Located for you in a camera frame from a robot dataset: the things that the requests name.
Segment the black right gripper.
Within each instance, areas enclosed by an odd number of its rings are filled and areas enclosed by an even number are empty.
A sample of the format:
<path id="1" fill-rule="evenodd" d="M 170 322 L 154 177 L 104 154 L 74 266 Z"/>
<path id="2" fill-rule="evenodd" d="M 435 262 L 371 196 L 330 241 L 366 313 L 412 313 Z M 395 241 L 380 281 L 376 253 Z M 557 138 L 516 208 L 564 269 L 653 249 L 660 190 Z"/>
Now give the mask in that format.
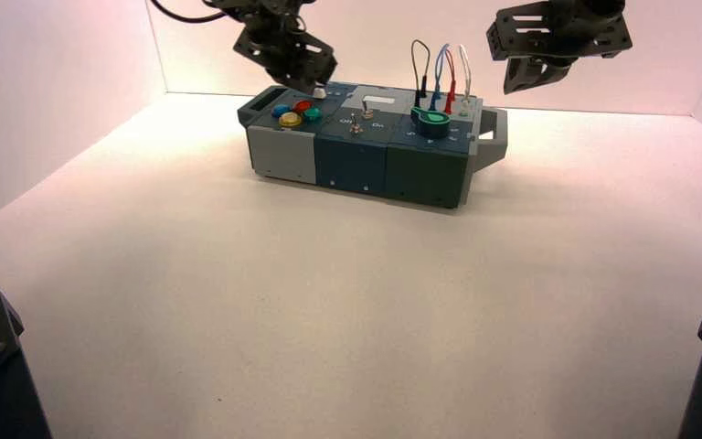
<path id="1" fill-rule="evenodd" d="M 624 1 L 538 1 L 497 11 L 486 31 L 494 60 L 506 60 L 504 94 L 565 79 L 572 60 L 611 59 L 633 42 Z"/>

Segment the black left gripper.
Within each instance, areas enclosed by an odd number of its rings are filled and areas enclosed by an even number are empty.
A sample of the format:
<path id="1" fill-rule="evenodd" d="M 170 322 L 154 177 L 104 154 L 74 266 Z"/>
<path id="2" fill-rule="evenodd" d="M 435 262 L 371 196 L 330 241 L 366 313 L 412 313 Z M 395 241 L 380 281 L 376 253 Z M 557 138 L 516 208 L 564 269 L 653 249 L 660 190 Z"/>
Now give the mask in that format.
<path id="1" fill-rule="evenodd" d="M 246 25 L 233 48 L 278 84 L 308 95 L 324 89 L 337 66 L 332 47 L 286 25 Z"/>

